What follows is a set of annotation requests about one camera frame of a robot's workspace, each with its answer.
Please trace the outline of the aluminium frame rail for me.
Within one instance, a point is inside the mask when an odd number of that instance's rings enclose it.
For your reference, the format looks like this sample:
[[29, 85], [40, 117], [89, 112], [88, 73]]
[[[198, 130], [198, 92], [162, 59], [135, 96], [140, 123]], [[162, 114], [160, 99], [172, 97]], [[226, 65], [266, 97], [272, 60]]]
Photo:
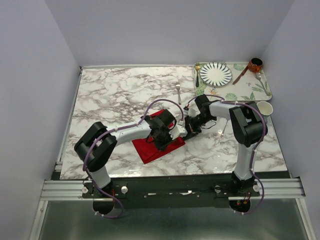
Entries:
[[[299, 178], [262, 179], [264, 199], [300, 199], [306, 196]], [[83, 197], [82, 180], [46, 180], [43, 183], [41, 201], [101, 201], [101, 198]]]

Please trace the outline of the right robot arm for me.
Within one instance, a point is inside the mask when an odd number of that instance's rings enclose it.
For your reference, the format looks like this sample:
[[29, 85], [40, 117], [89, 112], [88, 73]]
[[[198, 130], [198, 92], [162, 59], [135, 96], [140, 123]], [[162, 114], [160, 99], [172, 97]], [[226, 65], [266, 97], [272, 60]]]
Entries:
[[196, 116], [184, 118], [189, 140], [202, 132], [202, 126], [218, 117], [231, 121], [233, 135], [238, 142], [238, 155], [231, 175], [230, 191], [241, 196], [255, 183], [256, 150], [268, 132], [265, 120], [255, 102], [228, 102], [223, 97], [210, 101], [206, 94], [193, 98], [199, 110]]

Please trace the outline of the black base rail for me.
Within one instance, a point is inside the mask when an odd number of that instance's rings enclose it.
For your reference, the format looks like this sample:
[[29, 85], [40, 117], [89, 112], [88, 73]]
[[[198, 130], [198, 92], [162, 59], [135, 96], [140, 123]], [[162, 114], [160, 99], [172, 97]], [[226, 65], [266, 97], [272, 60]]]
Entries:
[[94, 210], [107, 211], [113, 199], [116, 208], [200, 208], [234, 207], [247, 212], [250, 199], [260, 197], [260, 188], [254, 177], [237, 180], [234, 174], [205, 174], [184, 176], [114, 178], [99, 191], [91, 182], [82, 189], [84, 199], [93, 200]]

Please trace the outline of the silver fork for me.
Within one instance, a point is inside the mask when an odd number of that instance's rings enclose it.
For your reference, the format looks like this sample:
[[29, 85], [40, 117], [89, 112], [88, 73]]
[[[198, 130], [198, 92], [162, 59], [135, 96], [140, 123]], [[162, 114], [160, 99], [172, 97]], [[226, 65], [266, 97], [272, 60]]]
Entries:
[[176, 88], [176, 91], [177, 91], [177, 95], [178, 95], [178, 104], [181, 105], [182, 104], [182, 99], [181, 99], [181, 85], [180, 83], [177, 81], [175, 83], [175, 88]]

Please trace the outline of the striped white plate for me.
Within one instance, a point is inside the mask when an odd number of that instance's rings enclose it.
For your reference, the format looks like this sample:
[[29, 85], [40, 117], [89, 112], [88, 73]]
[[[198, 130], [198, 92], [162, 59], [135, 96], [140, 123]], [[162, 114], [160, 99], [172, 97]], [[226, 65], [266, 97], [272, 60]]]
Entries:
[[205, 84], [212, 87], [223, 87], [233, 79], [231, 69], [220, 62], [205, 63], [198, 74]]

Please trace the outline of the orange black cup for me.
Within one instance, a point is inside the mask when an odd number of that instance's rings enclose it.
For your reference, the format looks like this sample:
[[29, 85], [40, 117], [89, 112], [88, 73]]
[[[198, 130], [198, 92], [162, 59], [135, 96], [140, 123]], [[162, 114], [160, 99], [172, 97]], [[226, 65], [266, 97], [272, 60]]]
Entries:
[[250, 70], [252, 73], [259, 73], [263, 66], [263, 61], [260, 58], [254, 57], [250, 60], [247, 66], [248, 70]]

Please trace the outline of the floral serving tray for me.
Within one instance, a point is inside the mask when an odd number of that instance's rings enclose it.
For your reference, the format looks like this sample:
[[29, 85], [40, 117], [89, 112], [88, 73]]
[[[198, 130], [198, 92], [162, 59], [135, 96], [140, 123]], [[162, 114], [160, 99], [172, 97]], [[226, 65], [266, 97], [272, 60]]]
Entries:
[[[269, 101], [272, 98], [272, 91], [267, 82], [263, 70], [260, 70], [261, 80], [266, 91], [263, 90], [260, 82], [256, 79], [255, 73], [247, 70], [245, 75], [233, 85], [234, 80], [242, 73], [248, 65], [247, 62], [199, 62], [200, 68], [206, 63], [222, 63], [227, 65], [232, 72], [232, 80], [225, 86], [213, 87], [207, 85], [199, 76], [199, 87], [195, 87], [196, 95], [217, 95], [223, 97], [227, 101]], [[192, 66], [194, 81], [196, 83], [196, 63]]]

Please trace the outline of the silver spoon on table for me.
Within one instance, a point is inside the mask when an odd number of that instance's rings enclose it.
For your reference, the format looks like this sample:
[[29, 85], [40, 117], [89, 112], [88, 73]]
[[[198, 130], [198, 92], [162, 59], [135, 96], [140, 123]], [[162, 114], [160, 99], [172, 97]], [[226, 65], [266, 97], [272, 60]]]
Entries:
[[225, 131], [226, 131], [226, 128], [227, 128], [228, 124], [229, 124], [229, 120], [226, 121], [226, 123], [225, 123], [225, 125], [223, 127], [223, 130], [222, 130], [221, 135], [220, 135], [221, 138], [225, 135]]

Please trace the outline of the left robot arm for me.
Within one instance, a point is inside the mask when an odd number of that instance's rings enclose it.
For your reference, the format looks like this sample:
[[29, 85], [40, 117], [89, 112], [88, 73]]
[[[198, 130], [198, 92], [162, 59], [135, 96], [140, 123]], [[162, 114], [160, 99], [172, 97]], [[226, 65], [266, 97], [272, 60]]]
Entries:
[[74, 151], [83, 161], [84, 170], [95, 182], [93, 191], [101, 198], [111, 191], [111, 178], [106, 164], [114, 149], [138, 139], [153, 138], [155, 147], [166, 150], [175, 139], [185, 136], [186, 129], [165, 109], [157, 116], [146, 115], [138, 122], [115, 126], [108, 130], [100, 121], [95, 122], [75, 144]]

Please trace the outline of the red cloth napkin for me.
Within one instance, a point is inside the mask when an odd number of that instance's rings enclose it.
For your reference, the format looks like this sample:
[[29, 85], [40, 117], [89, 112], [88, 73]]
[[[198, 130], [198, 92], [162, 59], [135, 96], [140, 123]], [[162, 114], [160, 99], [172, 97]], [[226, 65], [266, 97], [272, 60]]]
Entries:
[[150, 137], [150, 127], [169, 127], [170, 129], [172, 129], [176, 126], [176, 124], [178, 124], [176, 118], [167, 109], [162, 109], [156, 113], [145, 116], [145, 119], [141, 123], [144, 133], [132, 140], [132, 143], [144, 164], [159, 159], [185, 145], [185, 141], [183, 140], [183, 138], [178, 137], [174, 139], [174, 141], [170, 145], [168, 145], [165, 151], [160, 151], [152, 142], [152, 138]]

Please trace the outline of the silver spoon on tray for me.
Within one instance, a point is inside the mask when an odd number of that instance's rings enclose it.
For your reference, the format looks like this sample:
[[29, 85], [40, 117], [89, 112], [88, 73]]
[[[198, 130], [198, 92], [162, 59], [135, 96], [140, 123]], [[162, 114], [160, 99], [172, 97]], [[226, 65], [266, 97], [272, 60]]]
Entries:
[[255, 78], [260, 82], [262, 89], [266, 91], [266, 88], [262, 82], [262, 76], [259, 72], [255, 73]]

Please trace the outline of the grey white mug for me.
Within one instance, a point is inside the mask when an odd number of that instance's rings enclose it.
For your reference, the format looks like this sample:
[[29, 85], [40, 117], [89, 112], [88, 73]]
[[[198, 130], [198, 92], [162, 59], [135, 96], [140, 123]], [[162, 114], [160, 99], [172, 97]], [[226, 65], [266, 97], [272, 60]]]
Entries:
[[268, 123], [268, 117], [273, 113], [273, 106], [267, 101], [259, 101], [257, 104], [260, 114], [263, 116], [265, 124]]

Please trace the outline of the brown handled knife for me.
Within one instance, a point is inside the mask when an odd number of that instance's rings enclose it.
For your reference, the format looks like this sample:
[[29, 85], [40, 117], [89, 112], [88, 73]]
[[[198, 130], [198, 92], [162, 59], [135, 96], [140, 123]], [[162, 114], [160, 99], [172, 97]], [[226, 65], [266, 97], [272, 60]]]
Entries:
[[244, 70], [241, 72], [241, 74], [233, 81], [233, 85], [235, 85], [235, 84], [237, 84], [238, 83], [238, 81], [246, 74], [246, 72], [247, 72], [247, 70], [248, 70], [248, 66], [246, 66], [245, 68], [244, 68]]

